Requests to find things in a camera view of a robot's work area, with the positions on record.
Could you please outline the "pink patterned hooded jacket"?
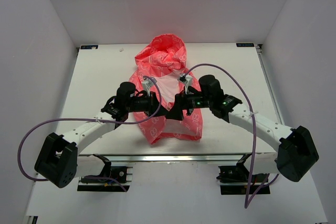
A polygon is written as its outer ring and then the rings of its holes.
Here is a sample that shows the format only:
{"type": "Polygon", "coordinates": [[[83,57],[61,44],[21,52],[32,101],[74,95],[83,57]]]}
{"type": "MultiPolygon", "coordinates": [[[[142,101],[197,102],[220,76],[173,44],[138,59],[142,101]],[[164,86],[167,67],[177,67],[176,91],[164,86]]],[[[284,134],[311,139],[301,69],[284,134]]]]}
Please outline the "pink patterned hooded jacket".
{"type": "MultiPolygon", "coordinates": [[[[162,107],[170,110],[175,95],[184,90],[184,84],[178,81],[180,74],[188,71],[187,51],[184,42],[174,34],[155,37],[135,56],[136,71],[129,78],[138,90],[143,90],[143,76],[156,79],[162,96],[162,107]]],[[[164,116],[153,117],[138,126],[149,144],[162,138],[198,141],[202,137],[203,117],[200,109],[191,115],[183,112],[182,121],[168,120],[164,116]]]]}

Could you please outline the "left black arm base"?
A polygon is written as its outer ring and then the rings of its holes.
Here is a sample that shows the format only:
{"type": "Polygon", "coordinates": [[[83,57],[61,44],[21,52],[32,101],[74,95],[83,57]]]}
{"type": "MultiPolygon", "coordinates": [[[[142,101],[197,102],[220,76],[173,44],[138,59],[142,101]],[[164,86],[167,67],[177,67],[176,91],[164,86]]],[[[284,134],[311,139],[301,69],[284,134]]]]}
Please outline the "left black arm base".
{"type": "Polygon", "coordinates": [[[132,175],[132,166],[111,166],[110,170],[100,176],[105,179],[80,177],[77,191],[126,193],[130,188],[132,175]]]}

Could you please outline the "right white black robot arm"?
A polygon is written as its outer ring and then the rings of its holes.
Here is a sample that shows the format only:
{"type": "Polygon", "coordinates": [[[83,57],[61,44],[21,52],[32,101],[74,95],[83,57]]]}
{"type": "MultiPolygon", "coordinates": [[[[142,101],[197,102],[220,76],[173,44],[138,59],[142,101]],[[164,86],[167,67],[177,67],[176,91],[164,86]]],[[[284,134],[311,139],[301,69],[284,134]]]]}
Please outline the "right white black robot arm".
{"type": "Polygon", "coordinates": [[[247,182],[256,174],[277,173],[292,182],[298,182],[319,160],[307,128],[299,126],[294,129],[250,112],[240,99],[225,94],[219,81],[211,74],[199,79],[199,91],[191,87],[190,75],[181,74],[179,81],[185,88],[175,95],[167,119],[181,121],[184,115],[191,115],[195,109],[208,108],[215,117],[255,133],[274,149],[272,153],[245,154],[236,164],[237,175],[241,180],[247,182]]]}

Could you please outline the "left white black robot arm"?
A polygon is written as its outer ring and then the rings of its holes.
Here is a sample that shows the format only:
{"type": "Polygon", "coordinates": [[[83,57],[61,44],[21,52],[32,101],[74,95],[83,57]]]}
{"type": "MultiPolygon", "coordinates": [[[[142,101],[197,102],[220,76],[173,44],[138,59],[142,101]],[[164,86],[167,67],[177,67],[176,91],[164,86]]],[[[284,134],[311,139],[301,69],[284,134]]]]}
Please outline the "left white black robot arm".
{"type": "Polygon", "coordinates": [[[97,139],[127,124],[129,113],[143,112],[145,119],[162,116],[160,91],[154,78],[146,77],[143,90],[137,92],[132,82],[123,82],[101,111],[84,124],[64,134],[49,134],[35,163],[35,171],[58,188],[64,188],[76,177],[86,177],[104,182],[111,180],[111,161],[102,155],[80,156],[80,153],[97,139]]]}

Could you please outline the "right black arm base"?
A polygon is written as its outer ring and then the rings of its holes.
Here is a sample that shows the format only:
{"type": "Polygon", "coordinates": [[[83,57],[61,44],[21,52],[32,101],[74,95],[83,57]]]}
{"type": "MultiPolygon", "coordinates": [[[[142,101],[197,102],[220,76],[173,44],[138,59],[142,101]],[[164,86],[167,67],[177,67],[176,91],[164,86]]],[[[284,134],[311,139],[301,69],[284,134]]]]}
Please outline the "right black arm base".
{"type": "MultiPolygon", "coordinates": [[[[219,166],[219,174],[216,179],[219,181],[221,195],[245,195],[247,190],[248,175],[236,166],[219,166]]],[[[253,175],[250,186],[250,195],[258,188],[266,178],[266,174],[253,175]]],[[[269,195],[269,186],[263,187],[257,192],[258,195],[269,195]]]]}

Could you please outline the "right blue corner label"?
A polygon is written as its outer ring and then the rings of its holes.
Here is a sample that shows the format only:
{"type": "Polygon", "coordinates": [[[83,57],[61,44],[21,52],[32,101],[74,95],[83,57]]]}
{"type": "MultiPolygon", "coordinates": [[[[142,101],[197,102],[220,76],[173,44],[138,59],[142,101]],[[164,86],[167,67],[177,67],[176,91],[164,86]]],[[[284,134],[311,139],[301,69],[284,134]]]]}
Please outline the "right blue corner label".
{"type": "Polygon", "coordinates": [[[250,42],[238,42],[236,43],[237,47],[254,47],[254,43],[250,43],[250,42]]]}

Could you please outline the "blue corner label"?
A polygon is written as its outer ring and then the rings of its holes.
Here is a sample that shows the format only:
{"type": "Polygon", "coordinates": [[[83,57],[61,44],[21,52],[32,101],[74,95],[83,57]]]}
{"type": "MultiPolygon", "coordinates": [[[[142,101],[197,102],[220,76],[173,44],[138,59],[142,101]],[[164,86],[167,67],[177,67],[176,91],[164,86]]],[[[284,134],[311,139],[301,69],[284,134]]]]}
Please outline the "blue corner label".
{"type": "Polygon", "coordinates": [[[98,45],[82,45],[81,50],[95,50],[98,49],[98,45]]]}
{"type": "Polygon", "coordinates": [[[237,47],[254,47],[254,43],[250,43],[250,42],[238,42],[236,43],[237,47]]]}

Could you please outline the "left blue corner label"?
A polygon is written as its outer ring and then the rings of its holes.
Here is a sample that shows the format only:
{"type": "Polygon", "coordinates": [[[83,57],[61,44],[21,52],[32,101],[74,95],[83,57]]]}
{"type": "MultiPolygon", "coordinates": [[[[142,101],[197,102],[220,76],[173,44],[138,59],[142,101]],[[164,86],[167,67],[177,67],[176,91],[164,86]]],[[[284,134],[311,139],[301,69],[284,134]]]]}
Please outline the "left blue corner label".
{"type": "Polygon", "coordinates": [[[82,45],[81,50],[95,50],[98,49],[98,45],[82,45]]]}

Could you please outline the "aluminium front rail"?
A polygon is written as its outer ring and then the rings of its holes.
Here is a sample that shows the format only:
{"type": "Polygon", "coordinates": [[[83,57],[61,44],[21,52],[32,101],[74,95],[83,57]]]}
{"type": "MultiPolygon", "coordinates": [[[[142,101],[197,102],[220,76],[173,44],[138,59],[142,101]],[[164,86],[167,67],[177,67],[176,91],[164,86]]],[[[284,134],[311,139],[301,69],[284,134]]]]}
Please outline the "aluminium front rail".
{"type": "Polygon", "coordinates": [[[126,163],[136,163],[136,162],[166,162],[166,163],[176,163],[176,162],[206,162],[206,163],[225,163],[239,161],[243,154],[209,154],[209,155],[107,155],[102,154],[108,160],[112,162],[126,162],[126,163]]]}

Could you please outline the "aluminium rail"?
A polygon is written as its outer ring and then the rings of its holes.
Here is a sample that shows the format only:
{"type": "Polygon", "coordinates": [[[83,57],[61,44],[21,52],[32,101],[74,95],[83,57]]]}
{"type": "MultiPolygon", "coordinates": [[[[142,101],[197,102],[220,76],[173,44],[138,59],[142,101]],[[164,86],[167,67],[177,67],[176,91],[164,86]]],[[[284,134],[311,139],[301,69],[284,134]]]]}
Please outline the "aluminium rail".
{"type": "Polygon", "coordinates": [[[271,148],[278,154],[279,146],[281,144],[280,139],[282,137],[283,138],[289,137],[290,134],[292,133],[293,128],[284,124],[279,104],[275,96],[275,91],[270,82],[270,75],[267,73],[264,60],[262,59],[263,53],[260,45],[256,46],[256,51],[277,118],[277,120],[274,121],[260,113],[255,114],[257,137],[263,140],[269,146],[271,146],[271,148]]]}
{"type": "Polygon", "coordinates": [[[209,155],[107,155],[102,154],[108,160],[112,162],[126,162],[126,163],[136,163],[136,162],[166,162],[166,163],[176,163],[176,162],[206,162],[206,163],[225,163],[239,161],[243,154],[209,154],[209,155]]]}

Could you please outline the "aluminium right side rail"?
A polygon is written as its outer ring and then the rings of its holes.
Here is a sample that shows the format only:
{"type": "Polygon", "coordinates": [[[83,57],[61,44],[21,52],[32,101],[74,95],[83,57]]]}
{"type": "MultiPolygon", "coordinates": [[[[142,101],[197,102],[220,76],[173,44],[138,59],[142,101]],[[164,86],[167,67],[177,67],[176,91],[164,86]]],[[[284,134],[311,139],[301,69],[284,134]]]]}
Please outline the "aluminium right side rail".
{"type": "Polygon", "coordinates": [[[293,128],[284,124],[279,104],[275,96],[275,91],[270,82],[270,75],[267,73],[264,60],[262,59],[263,53],[260,45],[256,46],[256,51],[277,118],[277,120],[274,121],[260,113],[255,114],[257,137],[263,140],[269,146],[271,146],[271,148],[278,154],[279,146],[281,144],[280,139],[282,137],[283,138],[289,137],[290,134],[292,133],[293,128]]]}

